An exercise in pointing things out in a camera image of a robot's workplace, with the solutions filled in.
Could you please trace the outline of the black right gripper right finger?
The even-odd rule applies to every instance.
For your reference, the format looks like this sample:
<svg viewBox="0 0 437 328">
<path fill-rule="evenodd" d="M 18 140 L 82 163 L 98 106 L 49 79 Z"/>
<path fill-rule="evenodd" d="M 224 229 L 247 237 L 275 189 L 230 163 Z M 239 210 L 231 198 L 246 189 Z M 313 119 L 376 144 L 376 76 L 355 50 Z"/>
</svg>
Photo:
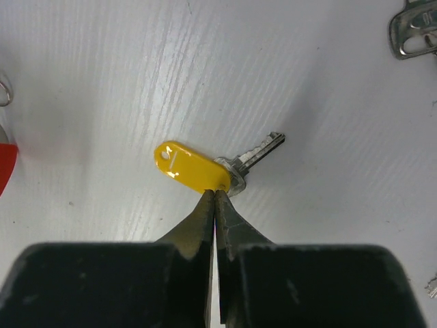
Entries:
<svg viewBox="0 0 437 328">
<path fill-rule="evenodd" d="M 398 259 L 377 245 L 279 245 L 215 195 L 226 327 L 424 327 Z"/>
</svg>

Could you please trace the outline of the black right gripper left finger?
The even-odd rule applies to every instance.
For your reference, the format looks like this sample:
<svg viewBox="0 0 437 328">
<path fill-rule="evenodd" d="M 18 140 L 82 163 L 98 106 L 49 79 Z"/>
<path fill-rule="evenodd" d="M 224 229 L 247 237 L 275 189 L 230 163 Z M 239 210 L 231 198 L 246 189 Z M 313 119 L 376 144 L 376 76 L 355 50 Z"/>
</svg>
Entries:
<svg viewBox="0 0 437 328">
<path fill-rule="evenodd" d="M 214 192 L 153 243 L 37 243 L 1 287 L 2 327 L 209 327 Z"/>
</svg>

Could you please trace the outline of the metal key organizer red handle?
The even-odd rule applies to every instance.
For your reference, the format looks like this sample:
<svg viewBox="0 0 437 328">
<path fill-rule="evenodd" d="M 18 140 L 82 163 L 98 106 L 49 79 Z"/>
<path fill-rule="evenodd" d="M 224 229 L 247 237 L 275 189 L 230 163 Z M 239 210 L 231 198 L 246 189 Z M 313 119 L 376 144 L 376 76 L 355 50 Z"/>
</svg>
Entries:
<svg viewBox="0 0 437 328">
<path fill-rule="evenodd" d="M 9 106 L 14 99 L 10 80 L 1 70 L 1 109 Z M 11 175 L 14 171 L 18 156 L 18 146 L 11 143 L 3 126 L 1 126 L 1 151 L 0 151 L 0 191 L 3 194 Z"/>
</svg>

